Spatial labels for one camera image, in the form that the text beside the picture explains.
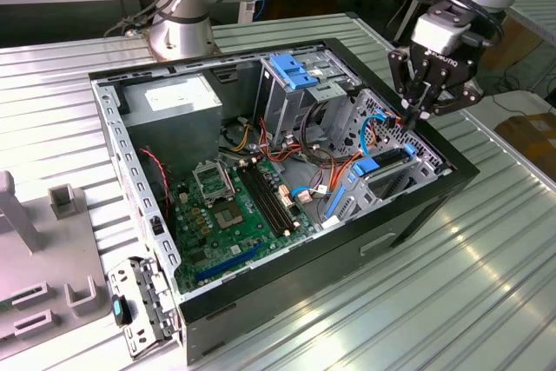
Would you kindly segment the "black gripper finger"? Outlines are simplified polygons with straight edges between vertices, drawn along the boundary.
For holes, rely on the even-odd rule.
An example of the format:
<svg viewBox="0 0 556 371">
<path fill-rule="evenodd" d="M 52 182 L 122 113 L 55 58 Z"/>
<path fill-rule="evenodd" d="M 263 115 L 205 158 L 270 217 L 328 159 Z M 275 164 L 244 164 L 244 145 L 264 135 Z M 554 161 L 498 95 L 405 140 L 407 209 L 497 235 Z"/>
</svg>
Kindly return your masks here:
<svg viewBox="0 0 556 371">
<path fill-rule="evenodd" d="M 482 89 L 471 83 L 456 86 L 451 97 L 441 98 L 445 89 L 431 86 L 418 105 L 418 119 L 427 120 L 430 116 L 443 116 L 457 110 L 474 106 L 482 100 Z"/>
<path fill-rule="evenodd" d="M 388 53 L 388 64 L 394 82 L 394 91 L 400 96 L 404 109 L 402 125 L 405 129 L 413 129 L 415 125 L 415 97 L 411 88 L 413 79 L 410 76 L 408 54 L 404 50 L 391 50 Z"/>
</svg>

